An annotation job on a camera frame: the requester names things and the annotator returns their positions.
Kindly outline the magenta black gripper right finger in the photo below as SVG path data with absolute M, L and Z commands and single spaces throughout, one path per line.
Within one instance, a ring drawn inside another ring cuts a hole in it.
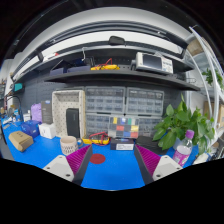
M 135 145 L 134 155 L 145 184 L 160 180 L 182 169 L 182 167 L 168 155 L 159 156 L 139 145 Z

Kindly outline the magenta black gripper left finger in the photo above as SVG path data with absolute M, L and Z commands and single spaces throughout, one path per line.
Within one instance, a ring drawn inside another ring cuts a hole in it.
M 87 145 L 68 156 L 58 155 L 44 167 L 44 170 L 81 185 L 92 155 L 92 146 Z

